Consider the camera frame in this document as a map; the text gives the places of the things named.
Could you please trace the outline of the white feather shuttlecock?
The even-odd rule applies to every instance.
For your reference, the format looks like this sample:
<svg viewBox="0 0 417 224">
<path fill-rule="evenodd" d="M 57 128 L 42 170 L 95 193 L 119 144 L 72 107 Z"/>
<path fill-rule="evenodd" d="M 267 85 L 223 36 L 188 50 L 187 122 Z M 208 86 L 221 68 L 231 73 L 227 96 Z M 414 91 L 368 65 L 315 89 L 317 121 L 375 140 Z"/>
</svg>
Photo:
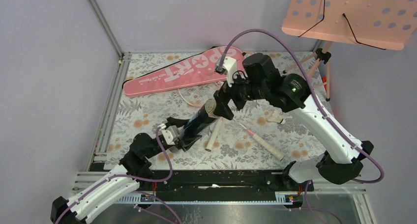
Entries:
<svg viewBox="0 0 417 224">
<path fill-rule="evenodd" d="M 216 108 L 216 101 L 214 99 L 208 99 L 204 104 L 204 108 L 208 117 L 218 118 L 218 116 L 214 113 Z"/>
</svg>

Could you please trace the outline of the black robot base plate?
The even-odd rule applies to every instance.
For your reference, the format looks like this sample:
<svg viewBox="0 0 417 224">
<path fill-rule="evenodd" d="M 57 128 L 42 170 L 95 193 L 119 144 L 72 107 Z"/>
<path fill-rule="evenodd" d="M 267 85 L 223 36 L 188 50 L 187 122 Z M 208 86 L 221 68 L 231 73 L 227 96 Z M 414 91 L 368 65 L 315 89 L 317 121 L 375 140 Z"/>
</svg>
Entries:
<svg viewBox="0 0 417 224">
<path fill-rule="evenodd" d="M 283 170 L 175 170 L 167 181 L 143 181 L 138 190 L 165 202 L 269 202 L 314 186 L 293 181 Z"/>
</svg>

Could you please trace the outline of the black shuttlecock tube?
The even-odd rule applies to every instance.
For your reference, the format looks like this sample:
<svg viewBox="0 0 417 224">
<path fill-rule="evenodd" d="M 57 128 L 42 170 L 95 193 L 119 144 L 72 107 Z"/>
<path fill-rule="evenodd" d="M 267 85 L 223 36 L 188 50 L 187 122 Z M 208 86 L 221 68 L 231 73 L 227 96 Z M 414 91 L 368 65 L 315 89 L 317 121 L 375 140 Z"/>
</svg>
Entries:
<svg viewBox="0 0 417 224">
<path fill-rule="evenodd" d="M 208 117 L 206 110 L 203 106 L 189 119 L 189 121 L 183 126 L 180 133 L 181 138 L 190 138 L 197 135 L 215 122 L 218 118 Z"/>
</svg>

